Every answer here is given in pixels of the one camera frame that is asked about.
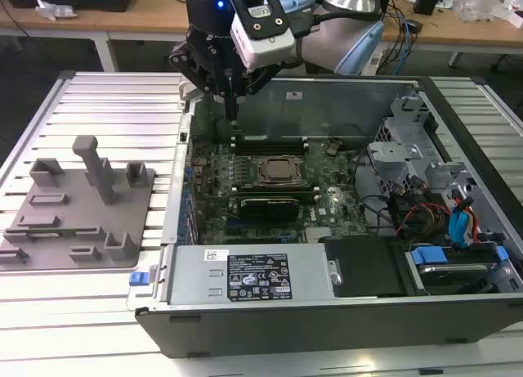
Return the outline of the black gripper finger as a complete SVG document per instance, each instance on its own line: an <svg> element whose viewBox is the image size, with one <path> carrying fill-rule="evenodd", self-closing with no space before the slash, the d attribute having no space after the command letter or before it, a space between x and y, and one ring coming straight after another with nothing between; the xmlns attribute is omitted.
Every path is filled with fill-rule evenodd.
<svg viewBox="0 0 523 377"><path fill-rule="evenodd" d="M269 65L248 71L244 67L234 67L230 81L230 121L235 122L239 113L239 98L254 95L265 87L281 70L283 63Z"/></svg>
<svg viewBox="0 0 523 377"><path fill-rule="evenodd" d="M206 42L202 47L194 47L186 41L172 50L169 62L203 93L221 98L226 118L232 120L230 80L220 60L219 47L213 41Z"/></svg>

